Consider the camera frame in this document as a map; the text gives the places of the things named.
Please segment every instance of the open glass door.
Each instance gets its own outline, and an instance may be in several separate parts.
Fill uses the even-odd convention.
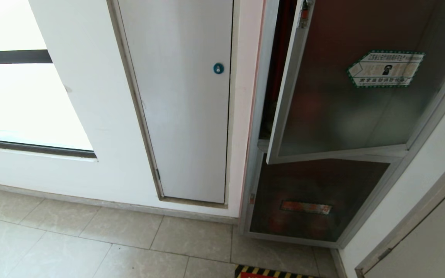
[[[355,86],[348,68],[376,49],[424,53],[409,86]],[[407,150],[444,84],[445,1],[299,0],[267,163]]]

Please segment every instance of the sticker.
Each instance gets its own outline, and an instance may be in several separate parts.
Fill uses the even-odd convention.
[[[297,201],[282,201],[281,210],[318,213],[328,215],[332,209],[332,206],[322,204],[311,204]]]
[[[408,87],[425,53],[372,50],[347,72],[357,88]]]

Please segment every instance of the baseboard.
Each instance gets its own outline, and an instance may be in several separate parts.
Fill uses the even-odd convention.
[[[234,225],[234,224],[238,223],[238,218],[234,218],[234,217],[210,215],[210,214],[203,214],[203,213],[196,213],[196,212],[189,212],[189,211],[165,209],[165,208],[148,207],[148,206],[141,206],[141,205],[135,205],[135,204],[125,204],[125,203],[103,201],[103,200],[89,199],[89,198],[83,198],[83,197],[74,197],[74,196],[61,195],[61,194],[55,194],[55,193],[47,193],[47,192],[41,192],[41,191],[35,191],[35,190],[28,190],[28,189],[24,189],[24,188],[15,188],[12,186],[7,186],[7,185],[0,185],[0,190],[6,191],[6,192],[12,192],[12,193],[19,193],[19,194],[23,194],[23,195],[41,197],[41,198],[46,198],[46,199],[53,199],[53,200],[93,205],[93,206],[100,206],[100,207],[107,207],[107,208],[133,210],[133,211],[139,211],[139,212],[145,212],[145,213],[153,213],[153,214],[188,218],[188,219],[194,219],[194,220],[203,220],[203,221],[217,222],[217,223],[230,224],[230,225]]]
[[[341,260],[341,255],[339,255],[339,251],[337,249],[331,248],[331,255],[339,278],[348,278],[348,276],[346,275],[345,267],[343,265],[343,260]]]

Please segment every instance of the red label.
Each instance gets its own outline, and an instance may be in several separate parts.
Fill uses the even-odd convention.
[[[264,275],[260,275],[260,274],[253,274],[253,273],[246,273],[246,272],[242,272],[241,273],[241,278],[269,278],[270,276],[264,276]]]
[[[328,215],[332,209],[332,206],[322,205],[322,204],[310,204],[304,202],[295,202],[295,201],[282,201],[281,202],[282,210],[289,211],[303,211],[307,213],[319,213]]]
[[[308,10],[302,10],[302,19],[307,19],[309,17],[309,11]]]

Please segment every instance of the beige tile floor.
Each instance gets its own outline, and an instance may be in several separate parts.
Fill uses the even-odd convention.
[[[338,277],[326,248],[0,191],[0,278],[233,278],[235,264]]]

